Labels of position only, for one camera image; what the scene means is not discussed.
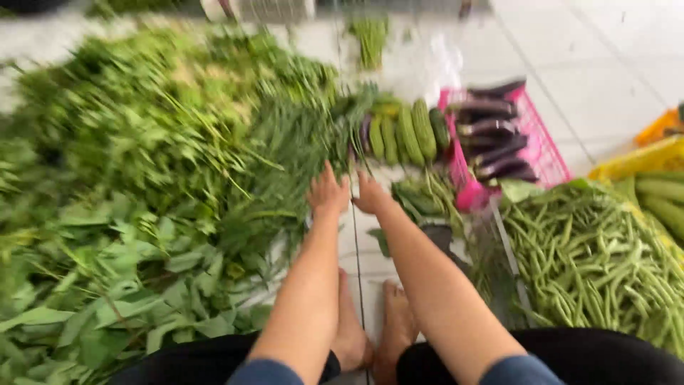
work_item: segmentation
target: pile of green beans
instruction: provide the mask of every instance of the pile of green beans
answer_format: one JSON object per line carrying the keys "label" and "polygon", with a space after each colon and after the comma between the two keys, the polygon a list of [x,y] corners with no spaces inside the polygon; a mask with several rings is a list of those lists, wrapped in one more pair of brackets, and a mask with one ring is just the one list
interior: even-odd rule
{"label": "pile of green beans", "polygon": [[360,45],[359,67],[371,71],[379,69],[389,32],[387,17],[354,19],[349,22],[348,28]]}
{"label": "pile of green beans", "polygon": [[628,205],[560,185],[502,209],[539,326],[598,327],[684,358],[684,271]]}

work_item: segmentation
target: black pants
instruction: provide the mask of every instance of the black pants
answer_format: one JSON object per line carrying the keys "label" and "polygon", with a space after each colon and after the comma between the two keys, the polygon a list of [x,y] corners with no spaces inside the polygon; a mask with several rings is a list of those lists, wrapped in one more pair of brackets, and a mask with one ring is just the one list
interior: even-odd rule
{"label": "black pants", "polygon": [[[597,329],[549,328],[511,333],[568,385],[681,385],[684,362],[638,338]],[[223,336],[154,353],[115,374],[109,385],[224,385],[257,334]],[[340,374],[330,352],[320,382]],[[409,347],[397,363],[399,385],[454,385],[428,343]]]}

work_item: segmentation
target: white tile floor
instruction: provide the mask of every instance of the white tile floor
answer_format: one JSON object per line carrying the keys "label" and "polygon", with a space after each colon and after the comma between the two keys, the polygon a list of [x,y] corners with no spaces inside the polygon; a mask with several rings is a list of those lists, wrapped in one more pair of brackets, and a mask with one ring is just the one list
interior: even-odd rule
{"label": "white tile floor", "polygon": [[[493,14],[465,22],[438,16],[391,15],[391,41],[383,71],[370,75],[400,96],[434,96],[453,81],[440,70],[462,60],[460,78],[495,82],[526,75],[528,92],[568,167],[585,175],[597,162],[632,149],[631,139],[667,107],[684,99],[684,5],[681,0],[491,0]],[[353,42],[340,18],[296,28],[297,50],[354,71]],[[32,21],[0,21],[0,60],[55,60],[68,55],[97,26],[74,9]],[[404,32],[411,43],[404,43]],[[283,27],[274,32],[284,44]],[[430,54],[438,34],[461,56]],[[0,110],[10,104],[8,79],[0,76]],[[399,169],[377,171],[388,186]],[[382,320],[381,283],[397,278],[390,260],[366,231],[372,216],[350,208],[340,232],[340,265],[350,274],[358,315],[377,341]],[[340,379],[366,384],[365,373]]]}

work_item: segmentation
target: forearm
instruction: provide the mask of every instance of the forearm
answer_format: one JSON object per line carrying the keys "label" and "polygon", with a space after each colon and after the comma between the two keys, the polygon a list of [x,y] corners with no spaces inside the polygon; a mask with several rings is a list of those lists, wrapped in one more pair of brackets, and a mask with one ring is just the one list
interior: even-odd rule
{"label": "forearm", "polygon": [[338,219],[335,213],[314,219],[249,356],[284,362],[305,384],[318,382],[337,332]]}
{"label": "forearm", "polygon": [[463,272],[387,199],[378,221],[425,337],[460,384],[476,385],[506,356],[525,354]]}

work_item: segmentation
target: pink crate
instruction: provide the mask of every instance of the pink crate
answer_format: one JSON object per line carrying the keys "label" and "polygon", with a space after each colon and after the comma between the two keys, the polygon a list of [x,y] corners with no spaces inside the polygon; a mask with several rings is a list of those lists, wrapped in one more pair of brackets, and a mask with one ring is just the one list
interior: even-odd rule
{"label": "pink crate", "polygon": [[[464,89],[443,88],[437,106],[443,111],[448,104],[463,101],[467,97],[468,93]],[[539,177],[539,184],[552,187],[570,180],[572,175],[553,144],[553,140],[551,140],[551,136],[525,88],[522,87],[511,92],[506,95],[506,99],[513,101],[518,108],[518,129],[521,133],[529,135],[527,148],[518,152],[518,156],[529,162]],[[461,189],[470,181],[474,181],[474,177],[468,171],[463,149],[456,135],[456,117],[451,114],[446,119],[451,136],[455,138],[453,141],[453,159],[450,165],[451,178],[456,188]],[[487,189],[486,191],[488,195],[491,195],[496,192],[496,189]],[[484,202],[487,198],[488,196],[482,197],[481,201]]]}

